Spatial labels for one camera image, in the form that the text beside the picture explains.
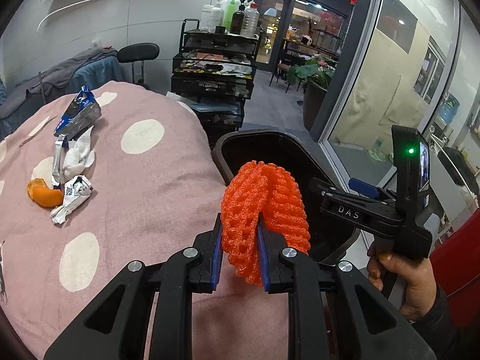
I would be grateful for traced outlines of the person's right hand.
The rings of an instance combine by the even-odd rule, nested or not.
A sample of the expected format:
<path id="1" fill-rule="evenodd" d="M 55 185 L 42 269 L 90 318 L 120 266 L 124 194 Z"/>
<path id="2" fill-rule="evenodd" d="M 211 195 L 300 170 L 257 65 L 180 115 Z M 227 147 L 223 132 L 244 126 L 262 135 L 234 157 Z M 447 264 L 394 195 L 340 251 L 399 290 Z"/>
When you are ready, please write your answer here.
<path id="1" fill-rule="evenodd" d="M 420 262 L 413 262 L 391 251 L 377 251 L 375 243 L 371 244 L 367 255 L 368 281 L 381 291 L 385 284 L 383 277 L 386 272 L 396 274 L 407 284 L 400 314 L 413 322 L 425 317 L 433 307 L 437 295 L 431 261 L 424 258 Z"/>

